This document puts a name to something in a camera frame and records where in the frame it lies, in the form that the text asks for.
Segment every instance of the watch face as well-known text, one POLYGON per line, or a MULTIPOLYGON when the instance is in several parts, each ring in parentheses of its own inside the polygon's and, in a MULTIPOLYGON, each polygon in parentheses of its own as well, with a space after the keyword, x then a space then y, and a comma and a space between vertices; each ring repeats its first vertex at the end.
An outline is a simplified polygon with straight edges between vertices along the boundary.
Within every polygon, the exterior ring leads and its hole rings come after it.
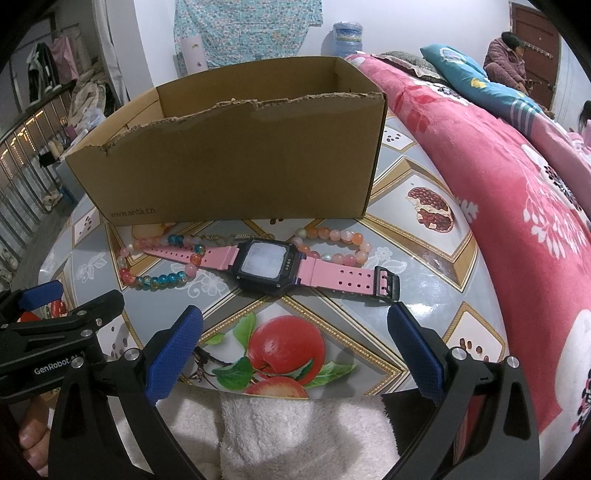
POLYGON ((240 270, 259 278, 275 280, 281 274, 287 247, 264 242, 252 243, 240 270))

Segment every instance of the hanging fabric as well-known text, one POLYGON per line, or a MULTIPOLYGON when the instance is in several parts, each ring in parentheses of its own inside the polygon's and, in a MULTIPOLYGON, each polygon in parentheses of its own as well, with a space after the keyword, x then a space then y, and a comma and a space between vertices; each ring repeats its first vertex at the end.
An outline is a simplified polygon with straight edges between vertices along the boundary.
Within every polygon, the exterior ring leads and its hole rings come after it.
POLYGON ((88 72, 92 67, 92 61, 84 42, 82 32, 78 27, 72 27, 68 30, 68 38, 70 39, 70 48, 72 49, 72 56, 76 64, 76 70, 79 75, 88 72))
POLYGON ((31 103, 37 102, 43 94, 60 85, 56 63, 49 47, 39 42, 33 45, 27 57, 29 76, 29 98, 31 103))
POLYGON ((67 36, 56 38, 51 46, 51 55, 56 62, 57 72, 62 83, 69 83, 79 77, 76 62, 70 46, 70 39, 67 36))
POLYGON ((201 34, 209 68, 295 56, 310 25, 322 25, 322 0, 177 0, 174 42, 201 34))
POLYGON ((95 18, 96 32, 98 33, 100 41, 102 63, 105 66, 105 71, 110 80, 113 94, 117 98, 117 103, 119 105, 124 105, 129 102, 129 94, 127 93, 123 74, 119 68, 115 46, 111 40, 106 0, 92 0, 92 9, 95 18))

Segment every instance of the white wall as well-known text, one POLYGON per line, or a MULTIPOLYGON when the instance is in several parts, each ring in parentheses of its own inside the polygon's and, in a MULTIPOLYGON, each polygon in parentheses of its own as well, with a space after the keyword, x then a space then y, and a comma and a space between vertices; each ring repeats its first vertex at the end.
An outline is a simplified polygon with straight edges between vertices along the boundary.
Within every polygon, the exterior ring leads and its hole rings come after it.
POLYGON ((322 4, 324 23, 310 27, 299 55, 320 55, 321 50, 328 54, 333 24, 353 21, 363 25, 363 50, 368 53, 402 50, 420 55, 421 47, 445 43, 483 62, 491 40, 511 23, 508 0, 323 0, 322 4))
POLYGON ((564 39, 560 47, 560 65, 552 109, 560 125, 577 131, 583 104, 591 100, 591 82, 564 39))
POLYGON ((176 80, 174 12, 176 0, 135 0, 139 34, 154 86, 176 80))
POLYGON ((134 0, 107 0, 107 13, 119 68, 129 98, 133 99, 154 86, 139 34, 134 0))

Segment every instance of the cardboard box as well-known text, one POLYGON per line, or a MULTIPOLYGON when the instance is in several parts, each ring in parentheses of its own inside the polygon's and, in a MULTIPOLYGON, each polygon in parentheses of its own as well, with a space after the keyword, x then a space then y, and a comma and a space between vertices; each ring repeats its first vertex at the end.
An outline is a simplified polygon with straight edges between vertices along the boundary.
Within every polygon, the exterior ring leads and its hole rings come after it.
POLYGON ((340 58, 253 61, 145 92, 66 160, 115 225, 358 218, 386 111, 340 58))

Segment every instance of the hanging clothes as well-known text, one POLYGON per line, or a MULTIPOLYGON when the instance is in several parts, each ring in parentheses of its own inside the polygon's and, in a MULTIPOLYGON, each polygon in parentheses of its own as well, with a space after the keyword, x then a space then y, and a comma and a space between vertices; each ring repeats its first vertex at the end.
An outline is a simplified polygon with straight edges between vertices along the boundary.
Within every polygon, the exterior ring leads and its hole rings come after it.
POLYGON ((31 103, 41 99, 43 94, 60 84, 56 63, 49 47, 39 42, 33 46, 27 57, 29 76, 29 97, 31 103))
POLYGON ((92 68, 92 61, 84 43, 84 37, 78 27, 69 28, 67 36, 70 39, 70 48, 72 49, 76 70, 79 75, 82 75, 92 68))
POLYGON ((80 76, 74 61, 70 39, 66 35, 56 38, 49 49, 56 62, 57 73, 62 83, 69 83, 80 76))
POLYGON ((182 38, 201 34, 207 66, 297 55, 308 28, 322 25, 322 0, 177 0, 174 42, 187 73, 182 38))

